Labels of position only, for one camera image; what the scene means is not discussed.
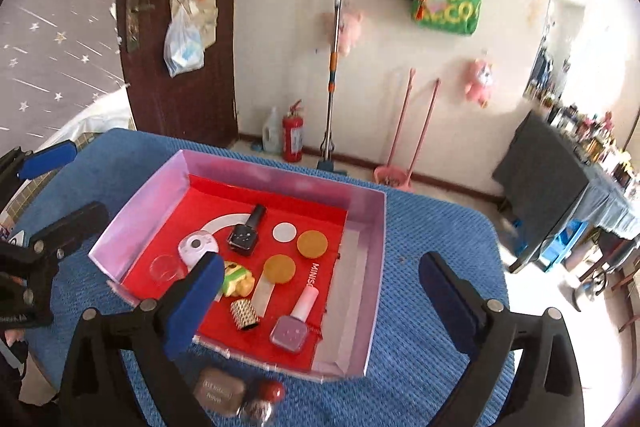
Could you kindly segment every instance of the metal kettle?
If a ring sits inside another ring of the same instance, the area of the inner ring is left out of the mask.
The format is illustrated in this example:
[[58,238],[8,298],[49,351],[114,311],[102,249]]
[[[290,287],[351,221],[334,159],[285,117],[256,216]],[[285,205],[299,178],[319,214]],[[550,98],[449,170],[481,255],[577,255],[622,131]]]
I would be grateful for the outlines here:
[[607,273],[600,272],[574,290],[574,305],[581,312],[607,287]]

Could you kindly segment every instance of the person's hand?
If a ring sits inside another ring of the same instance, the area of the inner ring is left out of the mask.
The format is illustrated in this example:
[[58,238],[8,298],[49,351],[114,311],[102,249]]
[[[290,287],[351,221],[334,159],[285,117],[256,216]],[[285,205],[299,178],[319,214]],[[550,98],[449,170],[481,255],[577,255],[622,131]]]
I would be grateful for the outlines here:
[[6,345],[11,347],[14,343],[24,340],[24,330],[7,330],[4,332]]

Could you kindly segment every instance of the red paper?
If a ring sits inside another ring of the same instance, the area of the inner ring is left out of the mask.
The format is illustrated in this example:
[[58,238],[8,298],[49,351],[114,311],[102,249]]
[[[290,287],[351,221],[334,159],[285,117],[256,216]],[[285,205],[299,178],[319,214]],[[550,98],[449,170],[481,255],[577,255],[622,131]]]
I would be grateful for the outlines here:
[[[225,214],[250,214],[256,204],[263,204],[267,211],[258,226],[258,243],[251,256],[239,255],[227,246],[226,239],[232,227],[214,234],[220,246],[220,255],[225,261],[233,261],[251,270],[256,283],[260,279],[265,261],[278,253],[289,255],[296,262],[296,274],[289,283],[276,285],[265,316],[257,328],[238,331],[229,311],[229,306],[235,298],[223,297],[220,302],[213,303],[198,333],[254,359],[308,371],[311,369],[316,345],[320,339],[322,316],[347,212],[340,208],[280,194],[225,185],[199,176],[190,175],[190,183],[191,187],[173,214],[131,267],[124,278],[123,286],[139,299],[160,298],[171,286],[171,282],[159,283],[149,275],[150,264],[158,256],[171,255],[180,260],[178,243],[184,237],[201,230],[216,217]],[[290,243],[279,243],[271,233],[273,227],[282,222],[292,223],[298,230],[296,239]],[[297,238],[306,230],[319,230],[329,241],[327,251],[319,259],[306,259],[298,252]],[[292,312],[308,283],[318,288],[319,295],[306,320],[311,331],[309,338],[302,352],[294,355],[273,346],[269,336],[278,318]]]

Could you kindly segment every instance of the brown disc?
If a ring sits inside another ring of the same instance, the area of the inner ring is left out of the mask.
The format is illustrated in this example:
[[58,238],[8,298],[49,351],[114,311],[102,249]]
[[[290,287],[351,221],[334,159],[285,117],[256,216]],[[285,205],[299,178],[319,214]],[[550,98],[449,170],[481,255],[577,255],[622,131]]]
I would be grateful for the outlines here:
[[318,230],[307,230],[298,238],[298,251],[307,259],[317,259],[326,252],[329,242],[326,236]]
[[284,284],[293,279],[296,263],[288,255],[279,253],[265,261],[263,273],[270,283]]

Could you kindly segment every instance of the mirror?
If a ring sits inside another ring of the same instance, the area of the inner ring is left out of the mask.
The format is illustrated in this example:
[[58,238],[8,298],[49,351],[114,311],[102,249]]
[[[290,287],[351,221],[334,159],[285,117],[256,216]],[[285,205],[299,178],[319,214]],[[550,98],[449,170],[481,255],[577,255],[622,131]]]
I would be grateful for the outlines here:
[[529,82],[526,98],[562,97],[574,66],[575,42],[584,25],[585,0],[549,0],[545,28]]

